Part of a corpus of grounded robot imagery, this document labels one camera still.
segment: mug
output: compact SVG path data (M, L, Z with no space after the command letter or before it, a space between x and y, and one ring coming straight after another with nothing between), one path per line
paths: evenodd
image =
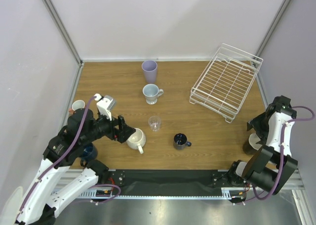
M190 143L187 137L184 134L176 134L173 138L173 146L177 150L182 150L185 147L191 147L192 143Z
M71 108L73 111L76 111L78 109L84 108L85 102L83 100L76 100L72 105Z
M143 146L146 143L146 136L144 132L138 128L135 128L136 132L133 133L126 141L128 146L132 149L138 149L138 151L143 154Z
M147 84L143 88L143 94L146 98L146 102L153 105L157 102L157 98L163 94L163 89L159 89L155 84Z
M81 157L80 165L82 167L86 167L88 162L96 159L97 156L98 156L97 148L93 145L92 142L88 143L86 146L84 146L83 154L80 156Z

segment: white wire rack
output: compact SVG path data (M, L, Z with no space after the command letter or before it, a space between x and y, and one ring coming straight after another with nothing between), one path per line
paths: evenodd
M263 59L222 44L191 89L190 103L199 103L231 123L241 109Z

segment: white wall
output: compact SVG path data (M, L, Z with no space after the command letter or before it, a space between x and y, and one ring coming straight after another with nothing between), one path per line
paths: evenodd
M283 0L52 0L79 55L208 58L227 43L255 53Z
M36 174L78 65L41 0L0 0L0 19L1 211Z
M262 53L260 74L268 101L277 95L316 111L316 2L293 0ZM309 117L304 110L298 118ZM304 186L316 214L316 120L297 122L291 135L291 152L298 160Z

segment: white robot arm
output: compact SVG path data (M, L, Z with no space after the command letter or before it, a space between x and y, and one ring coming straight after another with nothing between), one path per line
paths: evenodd
M266 111L247 123L248 130L254 129L255 134L249 137L249 146L257 150L255 155L246 163L233 162L230 173L270 192L275 186L277 172L266 167L268 163L282 167L282 173L277 181L273 194L277 194L293 172L298 162L291 157L290 136L296 119L296 111L290 105L290 99L278 96ZM280 147L283 146L283 164Z
M88 109L92 99L98 101L97 120ZM56 217L81 193L109 177L109 168L98 160L92 160L80 176L52 194L62 175L83 154L85 145L103 136L123 143L135 132L122 116L117 119L111 116L110 110L115 105L112 97L96 94L92 99L86 109L76 110L68 118L67 125L49 141L38 173L24 195L17 224L53 224Z

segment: dark blue mug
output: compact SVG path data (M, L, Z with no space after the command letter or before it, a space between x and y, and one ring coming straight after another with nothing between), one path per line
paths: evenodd
M190 143L187 137L184 134L176 134L173 139L173 146L177 150L182 150L185 147L190 147L192 143Z
M83 154L80 156L80 165L86 167L89 161L96 159L98 156L98 150L93 143L88 143L84 146Z

